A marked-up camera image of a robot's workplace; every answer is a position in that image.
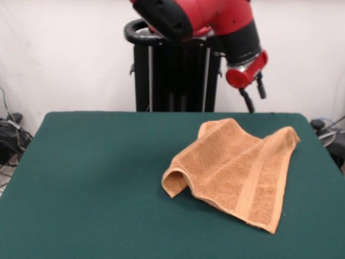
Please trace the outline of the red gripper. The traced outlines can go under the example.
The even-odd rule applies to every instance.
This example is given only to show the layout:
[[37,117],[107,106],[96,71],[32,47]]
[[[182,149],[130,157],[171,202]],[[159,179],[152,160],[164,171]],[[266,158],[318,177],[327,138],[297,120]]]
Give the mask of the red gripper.
[[243,97],[249,113],[254,113],[252,99],[244,88],[249,86],[255,79],[257,89],[261,99],[266,98],[266,90],[263,83],[262,70],[268,62],[268,54],[265,50],[256,55],[252,60],[246,61],[241,65],[228,66],[226,72],[226,80],[229,85],[239,88],[239,93]]

